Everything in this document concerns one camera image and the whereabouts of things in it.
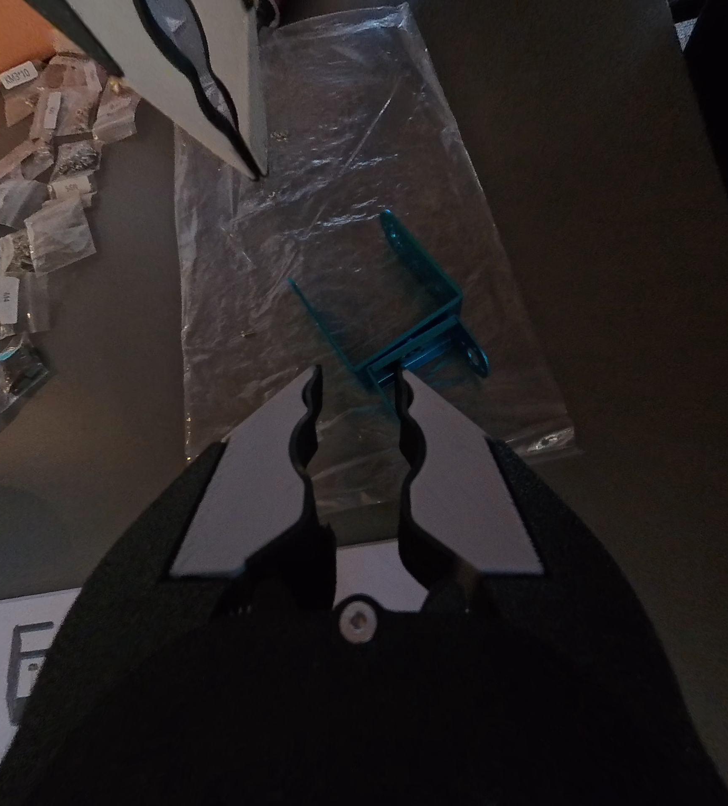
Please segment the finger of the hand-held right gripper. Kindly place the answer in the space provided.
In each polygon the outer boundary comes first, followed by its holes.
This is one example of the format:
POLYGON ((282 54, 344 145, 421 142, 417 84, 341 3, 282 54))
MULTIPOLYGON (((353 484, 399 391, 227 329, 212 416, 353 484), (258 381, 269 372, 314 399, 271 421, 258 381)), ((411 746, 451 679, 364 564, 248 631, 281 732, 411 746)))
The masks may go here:
POLYGON ((261 87, 258 13, 254 2, 194 1, 209 81, 197 84, 200 118, 185 131, 248 178, 268 174, 266 108, 261 87))
POLYGON ((201 117, 196 107, 207 106, 196 90, 199 81, 209 81, 202 74, 204 55, 190 3, 70 2, 129 86, 183 130, 201 117))

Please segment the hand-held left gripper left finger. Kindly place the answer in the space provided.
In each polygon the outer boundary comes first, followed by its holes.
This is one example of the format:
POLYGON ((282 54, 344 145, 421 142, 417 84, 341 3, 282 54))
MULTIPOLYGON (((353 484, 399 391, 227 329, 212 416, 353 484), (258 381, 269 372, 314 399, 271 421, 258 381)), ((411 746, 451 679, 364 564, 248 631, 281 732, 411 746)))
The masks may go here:
POLYGON ((170 566, 173 579, 234 579, 259 563, 332 578, 332 534, 308 467, 323 372, 309 367, 235 427, 170 566))

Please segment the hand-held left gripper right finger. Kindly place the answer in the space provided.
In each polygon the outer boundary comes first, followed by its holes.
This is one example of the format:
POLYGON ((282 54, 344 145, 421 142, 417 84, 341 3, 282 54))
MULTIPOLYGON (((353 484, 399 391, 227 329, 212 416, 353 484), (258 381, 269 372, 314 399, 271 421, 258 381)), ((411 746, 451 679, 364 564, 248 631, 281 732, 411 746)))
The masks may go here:
POLYGON ((413 575, 541 575, 543 563, 487 433, 413 372, 397 376, 399 448, 409 465, 399 544, 413 575))

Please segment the short-legged blue U bracket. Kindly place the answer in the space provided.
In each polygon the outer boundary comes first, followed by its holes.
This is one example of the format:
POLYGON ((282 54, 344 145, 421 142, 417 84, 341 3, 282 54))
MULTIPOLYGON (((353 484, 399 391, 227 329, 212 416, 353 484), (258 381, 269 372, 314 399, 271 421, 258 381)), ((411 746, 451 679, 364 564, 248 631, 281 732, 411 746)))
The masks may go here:
POLYGON ((489 359, 458 314, 443 312, 427 317, 352 369, 366 388, 376 391, 394 409, 398 371, 421 368, 450 350, 458 351, 479 377, 488 377, 489 359))

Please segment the long-legged blue U bracket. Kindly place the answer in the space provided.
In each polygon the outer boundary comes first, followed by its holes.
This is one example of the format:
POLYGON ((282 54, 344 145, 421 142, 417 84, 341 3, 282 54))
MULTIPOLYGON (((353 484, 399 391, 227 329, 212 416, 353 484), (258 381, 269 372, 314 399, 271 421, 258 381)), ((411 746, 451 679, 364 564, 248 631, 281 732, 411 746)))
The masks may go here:
POLYGON ((463 293, 459 286, 392 211, 382 210, 379 213, 379 223, 393 253, 409 274, 430 294, 436 307, 429 316, 422 318, 370 357, 354 363, 345 354, 339 341, 331 334, 329 326, 297 282, 292 278, 287 280, 342 364, 361 384, 369 388, 388 385, 397 368, 419 367, 439 356, 450 342, 450 333, 461 325, 459 312, 463 302, 463 293))

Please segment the clear plastic bag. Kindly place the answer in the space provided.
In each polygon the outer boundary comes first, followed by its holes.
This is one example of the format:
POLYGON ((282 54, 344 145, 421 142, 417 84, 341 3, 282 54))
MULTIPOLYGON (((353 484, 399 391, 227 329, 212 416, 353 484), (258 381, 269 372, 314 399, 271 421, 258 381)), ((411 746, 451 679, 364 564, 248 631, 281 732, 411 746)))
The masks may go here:
POLYGON ((564 398, 409 4, 286 25, 263 39, 260 56, 267 177, 247 180, 175 130, 187 459, 319 364, 308 470, 319 517, 340 541, 357 542, 391 509, 408 470, 399 419, 342 364, 287 282, 354 363, 429 316, 431 296, 382 233, 384 209, 461 288, 459 315, 489 359, 480 378, 450 350, 419 377, 530 464, 576 455, 564 398))

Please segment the pile of small screw bags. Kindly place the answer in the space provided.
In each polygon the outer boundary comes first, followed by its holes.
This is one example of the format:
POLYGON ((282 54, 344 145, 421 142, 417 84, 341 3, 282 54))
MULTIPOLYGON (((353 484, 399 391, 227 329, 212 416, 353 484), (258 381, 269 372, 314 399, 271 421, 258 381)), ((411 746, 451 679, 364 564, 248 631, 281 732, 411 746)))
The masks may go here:
POLYGON ((97 252, 88 210, 104 148, 137 132, 139 95, 63 45, 0 75, 7 125, 27 137, 0 159, 0 431, 50 377, 34 337, 50 331, 52 277, 97 252))

